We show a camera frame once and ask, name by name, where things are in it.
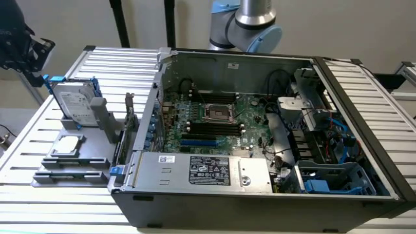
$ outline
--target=white wall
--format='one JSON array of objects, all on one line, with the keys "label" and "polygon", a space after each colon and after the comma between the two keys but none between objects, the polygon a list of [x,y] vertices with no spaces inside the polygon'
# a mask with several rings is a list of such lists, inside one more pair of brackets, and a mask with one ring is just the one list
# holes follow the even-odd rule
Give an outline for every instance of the white wall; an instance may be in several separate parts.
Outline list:
[{"label": "white wall", "polygon": [[[138,46],[165,45],[162,0],[124,2],[137,7],[129,20]],[[178,47],[206,48],[210,2],[176,0]],[[358,58],[376,72],[416,61],[414,0],[273,0],[273,5],[284,31],[273,53]]]},{"label": "white wall", "polygon": [[[64,74],[85,45],[120,46],[108,0],[17,3],[29,27],[57,45],[45,74]],[[208,47],[210,3],[176,0],[178,47]],[[273,0],[273,5],[284,30],[273,53],[358,58],[374,72],[416,61],[416,0]],[[122,0],[122,7],[132,46],[165,46],[162,0]],[[12,76],[0,70],[0,79]]]},{"label": "white wall", "polygon": [[[109,2],[106,0],[16,0],[25,23],[36,36],[56,43],[42,74],[64,75],[85,45],[120,46]],[[0,107],[37,108],[17,81],[16,72],[0,69]],[[40,88],[44,96],[46,89]]]}]

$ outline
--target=motherboard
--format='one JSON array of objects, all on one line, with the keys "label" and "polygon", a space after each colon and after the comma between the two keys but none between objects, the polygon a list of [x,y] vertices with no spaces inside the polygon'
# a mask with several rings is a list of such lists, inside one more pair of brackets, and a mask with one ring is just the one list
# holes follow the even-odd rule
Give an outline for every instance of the motherboard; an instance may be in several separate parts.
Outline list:
[{"label": "motherboard", "polygon": [[164,152],[264,158],[270,139],[264,107],[254,95],[168,93]]}]

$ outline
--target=metal slatted table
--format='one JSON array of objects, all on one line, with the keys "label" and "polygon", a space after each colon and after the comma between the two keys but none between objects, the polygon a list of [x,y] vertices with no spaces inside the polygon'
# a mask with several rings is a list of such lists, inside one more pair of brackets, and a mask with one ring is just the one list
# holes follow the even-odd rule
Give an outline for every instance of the metal slatted table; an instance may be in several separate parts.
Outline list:
[{"label": "metal slatted table", "polygon": [[[100,80],[101,92],[108,101],[106,108],[114,112],[116,118],[124,118],[125,92],[136,93],[134,110],[137,117],[141,118],[142,103],[145,103],[148,89],[157,72],[153,69],[156,56],[157,50],[97,47],[92,52],[81,54],[66,77],[89,78],[94,76]],[[357,83],[368,86],[364,79],[357,80]],[[352,89],[346,93],[358,92],[354,87],[348,87],[348,82],[344,86],[346,89]],[[386,112],[388,118],[398,118],[390,109],[386,108]],[[370,114],[370,110],[366,113],[368,121],[378,120]],[[48,97],[9,150],[0,158],[0,232],[26,234],[224,233],[137,230],[129,225],[106,188],[32,188],[29,184],[33,173],[37,171],[41,159],[46,155],[61,129],[60,118],[61,111],[53,98]],[[409,161],[410,159],[414,160],[413,157],[404,159],[405,165],[401,170],[409,174],[408,182],[416,186],[416,178],[412,178],[412,175],[416,175],[416,166],[412,164],[414,161]],[[408,211],[394,219],[370,220],[349,233],[413,234],[416,233],[416,210]]]}]

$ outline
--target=sticker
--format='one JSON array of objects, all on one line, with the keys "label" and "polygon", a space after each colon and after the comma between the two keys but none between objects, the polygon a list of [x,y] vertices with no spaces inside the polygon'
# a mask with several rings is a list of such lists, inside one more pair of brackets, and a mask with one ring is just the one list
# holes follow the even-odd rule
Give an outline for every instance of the sticker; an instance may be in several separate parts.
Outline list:
[{"label": "sticker", "polygon": [[80,93],[60,92],[58,94],[73,121],[82,126],[97,126],[86,97]]},{"label": "sticker", "polygon": [[240,64],[237,63],[228,63],[228,69],[238,69]]},{"label": "sticker", "polygon": [[77,146],[78,137],[77,136],[64,136],[58,143],[56,144],[54,150],[58,154],[69,154]]},{"label": "sticker", "polygon": [[158,162],[174,163],[174,156],[173,155],[160,155]]},{"label": "sticker", "polygon": [[229,160],[226,157],[190,156],[190,184],[229,186],[229,176]]}]

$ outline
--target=blue drive bracket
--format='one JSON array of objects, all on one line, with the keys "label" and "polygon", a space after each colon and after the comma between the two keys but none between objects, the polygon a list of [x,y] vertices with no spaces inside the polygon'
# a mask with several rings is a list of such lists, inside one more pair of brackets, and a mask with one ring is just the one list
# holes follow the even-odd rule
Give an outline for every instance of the blue drive bracket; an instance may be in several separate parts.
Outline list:
[{"label": "blue drive bracket", "polygon": [[96,79],[96,77],[92,77],[89,79],[89,81],[92,82],[92,85],[93,85],[93,93],[94,93],[96,97],[101,98],[102,94],[101,94],[101,90],[100,90],[98,80]]},{"label": "blue drive bracket", "polygon": [[52,77],[52,78],[49,78],[49,75],[44,75],[44,81],[45,81],[45,87],[48,89],[48,93],[53,96],[54,101],[57,103],[57,106],[60,108],[60,111],[62,112],[62,115],[64,115],[62,119],[68,119],[68,116],[65,115],[65,112],[62,111],[62,107],[58,104],[58,101],[57,101],[57,98],[56,98],[56,95],[54,95],[54,92],[53,92],[53,88],[52,88],[52,85],[50,85],[50,82],[64,82],[64,80],[65,80],[65,77]]},{"label": "blue drive bracket", "polygon": [[116,177],[116,182],[122,183],[125,174],[126,174],[126,167],[124,165],[117,165],[109,169],[109,176]]}]

